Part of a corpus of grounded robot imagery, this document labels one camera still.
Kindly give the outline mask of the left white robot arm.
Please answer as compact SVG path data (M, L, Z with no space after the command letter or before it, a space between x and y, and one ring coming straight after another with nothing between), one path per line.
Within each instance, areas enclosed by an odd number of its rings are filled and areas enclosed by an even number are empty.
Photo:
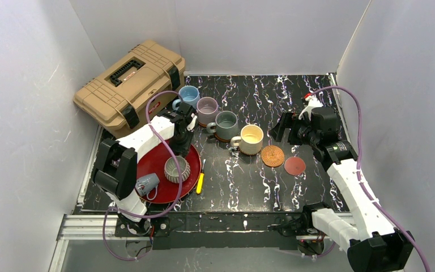
M103 140L91 173L91 181L114 201L116 210L130 224L138 224L146 215L142 201L144 188L152 189L158 183L157 170L138 178L138 162L148 152L163 145L170 158L177 162L190 152L197 111L186 102L173 110L163 109L134 133L118 140Z

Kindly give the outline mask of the ribbed beige mug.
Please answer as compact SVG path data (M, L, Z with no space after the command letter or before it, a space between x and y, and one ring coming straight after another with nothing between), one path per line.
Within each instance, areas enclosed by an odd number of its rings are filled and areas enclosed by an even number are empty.
M187 160L181 156L169 158L164 165L164 174L168 181L178 184L186 181L190 176L191 168Z

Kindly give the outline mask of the dark grey mug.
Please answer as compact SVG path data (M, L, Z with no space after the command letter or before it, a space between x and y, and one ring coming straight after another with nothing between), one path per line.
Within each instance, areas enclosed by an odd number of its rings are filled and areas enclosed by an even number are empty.
M207 124L206 130L218 140L229 142L240 132L237 115L231 111L222 111L216 115L214 122Z

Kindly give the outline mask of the light blue mug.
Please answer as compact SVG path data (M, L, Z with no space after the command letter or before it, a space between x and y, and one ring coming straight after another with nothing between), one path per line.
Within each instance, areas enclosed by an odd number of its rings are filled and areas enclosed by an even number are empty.
M191 105L194 109L197 109L197 103L199 101L200 93L199 89L194 86L184 86L182 87L178 94L180 95L180 99L176 99L172 103L173 110L177 110L180 104L187 103Z

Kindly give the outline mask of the red apple coaster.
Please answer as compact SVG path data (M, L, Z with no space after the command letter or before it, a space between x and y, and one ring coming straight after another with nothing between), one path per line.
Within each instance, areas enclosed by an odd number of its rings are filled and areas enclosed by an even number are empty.
M292 176L297 176L305 172L306 164L299 157L290 157L284 162L285 171Z

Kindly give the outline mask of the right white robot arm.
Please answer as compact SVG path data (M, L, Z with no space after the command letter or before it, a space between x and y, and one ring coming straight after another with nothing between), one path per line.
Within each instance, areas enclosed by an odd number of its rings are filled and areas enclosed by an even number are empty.
M399 230L377 208L364 175L357 170L357 152L339 136L336 112L327 107L301 114L284 112L270 130L280 142L289 129L288 143L308 145L338 187L354 219L350 224L326 203L305 205L303 217L308 228L327 234L347 254L353 271L398 271L404 269L413 245L410 231Z

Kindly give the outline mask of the lilac mug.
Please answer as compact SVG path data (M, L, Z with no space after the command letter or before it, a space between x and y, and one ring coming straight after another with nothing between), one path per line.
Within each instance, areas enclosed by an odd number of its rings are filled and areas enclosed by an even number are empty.
M206 127L209 123L215 121L215 117L219 113L218 102L212 97L203 97L197 102L198 123L200 126Z

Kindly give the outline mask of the cream yellow mug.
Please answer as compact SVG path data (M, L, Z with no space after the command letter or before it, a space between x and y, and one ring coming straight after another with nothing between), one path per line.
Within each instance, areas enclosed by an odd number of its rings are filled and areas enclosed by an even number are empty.
M263 130L257 125L246 125L240 135L230 140L232 147L237 147L245 155L256 155L263 147Z

